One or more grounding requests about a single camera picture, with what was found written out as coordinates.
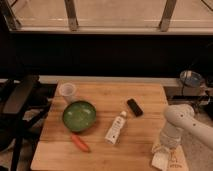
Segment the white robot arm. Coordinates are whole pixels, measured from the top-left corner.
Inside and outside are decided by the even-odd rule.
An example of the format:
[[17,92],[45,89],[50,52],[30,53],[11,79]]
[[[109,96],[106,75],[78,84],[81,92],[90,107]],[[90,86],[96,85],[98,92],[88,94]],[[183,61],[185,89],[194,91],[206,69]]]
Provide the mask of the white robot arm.
[[213,127],[194,118],[194,109],[188,104],[169,105],[164,110],[165,124],[160,131],[160,143],[169,149],[176,149],[187,131],[213,150]]

